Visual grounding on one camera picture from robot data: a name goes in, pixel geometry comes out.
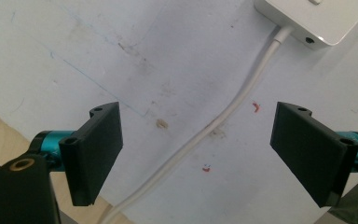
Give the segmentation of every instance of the white wire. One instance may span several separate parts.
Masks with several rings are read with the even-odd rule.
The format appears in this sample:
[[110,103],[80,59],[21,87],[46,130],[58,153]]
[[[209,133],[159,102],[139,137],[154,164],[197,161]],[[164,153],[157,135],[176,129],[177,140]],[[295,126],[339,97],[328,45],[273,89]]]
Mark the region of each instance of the white wire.
[[211,131],[217,128],[222,124],[235,109],[240,106],[246,96],[249,94],[250,90],[253,88],[264,68],[267,65],[267,62],[271,56],[275,53],[281,43],[286,39],[287,36],[293,31],[291,27],[283,27],[274,37],[274,40],[270,44],[263,58],[259,62],[255,72],[250,77],[249,81],[245,81],[243,87],[238,92],[237,96],[231,101],[231,103],[226,107],[223,112],[217,116],[210,124],[208,124],[203,130],[194,135],[185,145],[179,148],[162,166],[160,166],[153,175],[151,175],[143,185],[133,192],[132,195],[127,197],[123,202],[119,203],[116,207],[113,207],[103,218],[102,224],[109,224],[113,221],[115,216],[124,208],[129,206],[131,203],[134,203],[142,195],[150,191],[158,181],[165,176],[191,149],[194,148],[205,136],[207,136]]

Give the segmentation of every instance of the power adapter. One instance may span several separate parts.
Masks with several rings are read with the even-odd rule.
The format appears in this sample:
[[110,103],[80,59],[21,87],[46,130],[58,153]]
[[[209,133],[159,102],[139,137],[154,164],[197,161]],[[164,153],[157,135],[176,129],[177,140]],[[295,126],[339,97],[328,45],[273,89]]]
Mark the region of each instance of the power adapter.
[[255,0],[255,8],[312,49],[335,46],[358,22],[356,0]]

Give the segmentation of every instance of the wooden floor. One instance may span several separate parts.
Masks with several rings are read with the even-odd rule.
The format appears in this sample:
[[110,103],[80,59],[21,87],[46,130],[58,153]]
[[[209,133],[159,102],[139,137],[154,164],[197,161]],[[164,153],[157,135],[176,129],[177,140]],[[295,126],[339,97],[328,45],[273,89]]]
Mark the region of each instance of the wooden floor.
[[[0,120],[0,165],[24,153],[29,142],[17,131]],[[54,190],[60,209],[77,223],[99,223],[103,215],[112,208],[107,201],[98,197],[93,206],[73,207],[64,173],[51,173]],[[112,224],[133,224],[125,216],[117,216]]]

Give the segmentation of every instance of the red mark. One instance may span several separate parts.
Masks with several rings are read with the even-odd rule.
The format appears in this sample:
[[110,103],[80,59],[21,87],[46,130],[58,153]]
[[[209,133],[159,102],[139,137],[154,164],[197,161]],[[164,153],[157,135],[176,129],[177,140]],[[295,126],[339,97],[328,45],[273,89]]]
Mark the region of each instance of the red mark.
[[258,105],[255,101],[252,103],[255,106],[255,113],[260,109],[260,105]]
[[202,170],[204,172],[210,172],[211,171],[211,165],[205,164],[204,167],[202,167]]

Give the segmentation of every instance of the white table surface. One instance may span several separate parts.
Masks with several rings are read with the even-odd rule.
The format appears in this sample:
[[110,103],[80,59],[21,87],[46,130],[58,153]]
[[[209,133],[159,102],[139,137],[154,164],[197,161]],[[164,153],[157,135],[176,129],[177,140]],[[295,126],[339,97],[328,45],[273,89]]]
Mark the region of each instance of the white table surface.
[[[252,1],[0,0],[0,118],[32,139],[119,101],[125,146],[101,192],[117,204],[226,107],[276,32]],[[289,37],[219,132],[124,213],[140,224],[317,220],[325,209],[269,146],[278,101],[358,131],[358,26],[319,51]]]

